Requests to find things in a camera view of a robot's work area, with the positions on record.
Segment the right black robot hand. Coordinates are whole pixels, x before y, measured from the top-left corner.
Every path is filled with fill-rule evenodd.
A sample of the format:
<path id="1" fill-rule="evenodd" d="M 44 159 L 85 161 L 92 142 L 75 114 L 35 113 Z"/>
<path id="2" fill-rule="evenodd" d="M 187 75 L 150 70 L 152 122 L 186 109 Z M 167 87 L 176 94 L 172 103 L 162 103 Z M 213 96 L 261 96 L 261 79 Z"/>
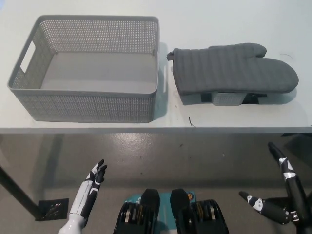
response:
<path id="1" fill-rule="evenodd" d="M 259 214 L 278 224 L 293 223 L 298 234 L 312 232 L 312 196 L 307 196 L 289 159 L 273 143 L 268 143 L 285 182 L 286 197 L 258 198 L 245 191 L 239 195 Z"/>

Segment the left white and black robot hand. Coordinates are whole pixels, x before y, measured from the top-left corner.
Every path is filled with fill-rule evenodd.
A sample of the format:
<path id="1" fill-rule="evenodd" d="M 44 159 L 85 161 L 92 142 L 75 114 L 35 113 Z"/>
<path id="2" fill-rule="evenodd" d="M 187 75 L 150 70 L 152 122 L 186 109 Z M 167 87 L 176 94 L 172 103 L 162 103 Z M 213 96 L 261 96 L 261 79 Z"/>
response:
<path id="1" fill-rule="evenodd" d="M 70 214 L 80 215 L 85 220 L 89 218 L 101 184 L 104 181 L 106 168 L 107 165 L 104 163 L 104 159 L 92 168 L 86 179 L 80 185 L 71 207 Z"/>

